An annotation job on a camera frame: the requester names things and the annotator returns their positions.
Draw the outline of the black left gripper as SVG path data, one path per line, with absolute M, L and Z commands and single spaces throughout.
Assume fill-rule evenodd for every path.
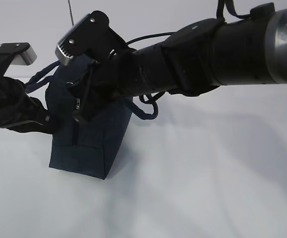
M 19 133 L 55 134 L 60 126 L 58 118 L 39 99 L 26 94 L 21 81 L 0 78 L 0 128 Z

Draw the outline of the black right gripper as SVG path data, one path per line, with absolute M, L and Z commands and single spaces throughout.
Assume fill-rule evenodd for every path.
M 91 121 L 114 102 L 139 95 L 126 81 L 135 63 L 132 59 L 135 51 L 126 49 L 104 63 L 93 60 L 81 78 L 68 85 L 68 91 L 79 100 L 79 108 L 72 114 L 76 121 Z

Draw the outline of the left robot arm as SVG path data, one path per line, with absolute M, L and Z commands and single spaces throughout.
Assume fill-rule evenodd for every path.
M 58 119 L 44 108 L 39 99 L 29 96 L 29 93 L 49 83 L 53 79 L 49 73 L 60 62 L 48 65 L 27 83 L 23 83 L 5 76 L 14 58 L 14 54 L 0 54 L 0 128 L 19 133 L 54 134 L 60 126 Z

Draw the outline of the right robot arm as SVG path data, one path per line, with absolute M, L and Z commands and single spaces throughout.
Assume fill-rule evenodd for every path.
M 216 17 L 168 33 L 164 41 L 136 50 L 95 11 L 64 41 L 69 61 L 90 57 L 85 74 L 69 86 L 80 100 L 73 116 L 89 121 L 122 100 L 138 117 L 154 119 L 163 94 L 197 97 L 227 85 L 287 84 L 287 9 L 259 5 L 235 15 L 230 0 L 218 3 Z

